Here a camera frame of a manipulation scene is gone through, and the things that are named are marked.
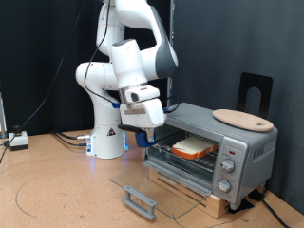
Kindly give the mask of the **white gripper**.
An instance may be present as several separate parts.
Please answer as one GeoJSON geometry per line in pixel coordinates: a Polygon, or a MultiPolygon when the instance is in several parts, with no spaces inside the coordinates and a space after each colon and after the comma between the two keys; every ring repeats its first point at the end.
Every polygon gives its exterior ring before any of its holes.
{"type": "Polygon", "coordinates": [[[144,85],[124,88],[120,92],[123,124],[146,128],[147,140],[153,143],[154,128],[164,124],[160,91],[151,85],[144,85]]]}

